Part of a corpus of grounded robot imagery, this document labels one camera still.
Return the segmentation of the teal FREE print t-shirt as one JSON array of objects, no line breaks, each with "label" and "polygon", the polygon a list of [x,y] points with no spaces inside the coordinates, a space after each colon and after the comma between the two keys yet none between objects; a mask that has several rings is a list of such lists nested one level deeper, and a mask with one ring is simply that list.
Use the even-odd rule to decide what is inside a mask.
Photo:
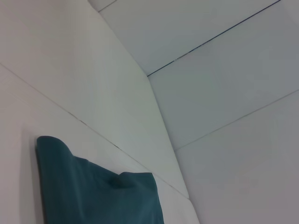
[{"label": "teal FREE print t-shirt", "polygon": [[164,224],[152,173],[116,174],[51,136],[37,138],[36,159],[46,224]]}]

